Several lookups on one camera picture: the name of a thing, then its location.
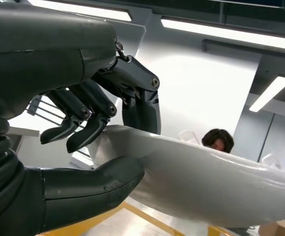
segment robotic finger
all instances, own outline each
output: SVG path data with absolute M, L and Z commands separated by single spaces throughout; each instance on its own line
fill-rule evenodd
M 64 113 L 66 117 L 59 127 L 48 129 L 41 134 L 40 140 L 42 144 L 66 138 L 91 115 L 89 109 L 69 90 L 52 90 L 48 93 L 47 96 Z
M 72 134 L 66 142 L 69 153 L 77 151 L 98 137 L 117 113 L 116 107 L 93 80 L 86 80 L 69 90 L 91 110 L 91 117 L 84 129 Z
M 118 57 L 114 65 L 97 71 L 92 79 L 122 99 L 123 123 L 136 129 L 161 134 L 158 89 L 159 79 L 133 56 L 125 56 L 116 41 Z

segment fluorescent light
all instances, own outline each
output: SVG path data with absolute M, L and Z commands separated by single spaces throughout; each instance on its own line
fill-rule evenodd
M 285 87 L 285 77 L 278 76 L 259 97 L 249 110 L 258 112 Z
M 121 21 L 131 21 L 130 16 L 124 11 L 108 10 L 103 8 L 89 7 L 89 6 L 80 6 L 74 4 L 66 4 L 54 1 L 44 1 L 44 0 L 28 0 L 34 6 L 45 7 L 58 11 L 67 11 L 72 13 L 97 16 L 103 18 L 116 19 Z
M 164 27 L 285 49 L 285 38 L 161 19 Z

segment ceiling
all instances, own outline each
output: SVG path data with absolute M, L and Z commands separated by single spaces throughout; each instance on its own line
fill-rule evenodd
M 220 12 L 220 3 L 211 0 L 100 0 L 101 2 L 123 4 L 152 9 L 155 14 L 167 15 L 168 9 L 199 11 L 212 14 Z M 225 3 L 225 13 L 228 16 L 241 16 L 253 19 L 285 22 L 283 9 Z
M 250 92 L 261 95 L 278 75 L 285 75 L 285 58 L 263 55 Z M 285 89 L 276 95 L 275 99 L 285 102 Z

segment black robotic arm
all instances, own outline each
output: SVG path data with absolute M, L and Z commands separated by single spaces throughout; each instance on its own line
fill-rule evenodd
M 42 144 L 71 135 L 67 149 L 73 152 L 94 141 L 117 112 L 98 84 L 123 100 L 124 125 L 160 133 L 159 80 L 125 56 L 109 23 L 0 2 L 0 235 L 30 236 L 91 218 L 139 183 L 143 167 L 133 158 L 90 171 L 41 169 L 24 167 L 9 150 L 7 120 L 41 94 L 66 114 L 60 127 L 42 134 Z

